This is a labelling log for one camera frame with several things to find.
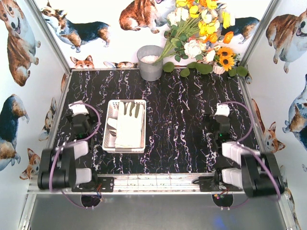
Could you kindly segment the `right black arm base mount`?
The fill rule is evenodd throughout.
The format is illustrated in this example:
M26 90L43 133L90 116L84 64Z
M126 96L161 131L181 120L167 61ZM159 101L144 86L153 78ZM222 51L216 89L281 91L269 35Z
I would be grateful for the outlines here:
M217 169L213 175L199 176L192 181L192 184L198 185L201 192L222 192L224 190L230 192L243 191L234 185L222 181L222 169Z

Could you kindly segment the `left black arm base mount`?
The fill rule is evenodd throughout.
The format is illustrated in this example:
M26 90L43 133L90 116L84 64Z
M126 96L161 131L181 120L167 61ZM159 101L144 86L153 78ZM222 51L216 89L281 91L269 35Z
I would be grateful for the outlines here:
M107 192L112 193L114 189L114 177L98 176L95 171L92 171L92 179L90 182L82 183L74 186L73 192Z

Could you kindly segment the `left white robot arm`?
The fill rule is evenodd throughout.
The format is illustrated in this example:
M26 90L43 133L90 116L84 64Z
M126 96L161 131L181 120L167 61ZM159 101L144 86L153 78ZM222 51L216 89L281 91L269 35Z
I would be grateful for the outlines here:
M92 137L98 132L101 119L98 111L82 101L69 104L68 116L74 135L72 141L63 142L54 149L44 149L41 154L37 185L41 190L74 188L93 180L90 168L77 168L76 160L89 152Z

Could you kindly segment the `white grey glove underneath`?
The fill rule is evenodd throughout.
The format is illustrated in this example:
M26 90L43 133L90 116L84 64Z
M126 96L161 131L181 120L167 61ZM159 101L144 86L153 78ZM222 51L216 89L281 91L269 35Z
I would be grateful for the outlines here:
M139 103L120 102L117 118L116 148L140 148L144 106Z

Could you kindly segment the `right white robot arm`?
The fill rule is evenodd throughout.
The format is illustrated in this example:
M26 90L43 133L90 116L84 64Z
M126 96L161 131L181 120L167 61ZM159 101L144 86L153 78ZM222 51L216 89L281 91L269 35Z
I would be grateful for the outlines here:
M223 183L242 189L249 198L276 195L276 200L279 200L285 186L275 156L240 143L249 136L253 125L250 125L248 133L239 140L231 139L229 104L242 106L247 110L250 120L253 120L251 111L244 104L235 101L218 103L215 113L205 116L205 122L215 135L214 142L219 153L240 166L239 169L218 169L218 177Z

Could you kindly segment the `white glove green trim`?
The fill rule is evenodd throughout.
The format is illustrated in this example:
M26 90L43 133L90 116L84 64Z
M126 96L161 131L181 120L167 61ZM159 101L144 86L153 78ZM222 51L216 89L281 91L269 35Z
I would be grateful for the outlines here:
M117 136L117 122L114 118L107 119L107 129L113 137Z

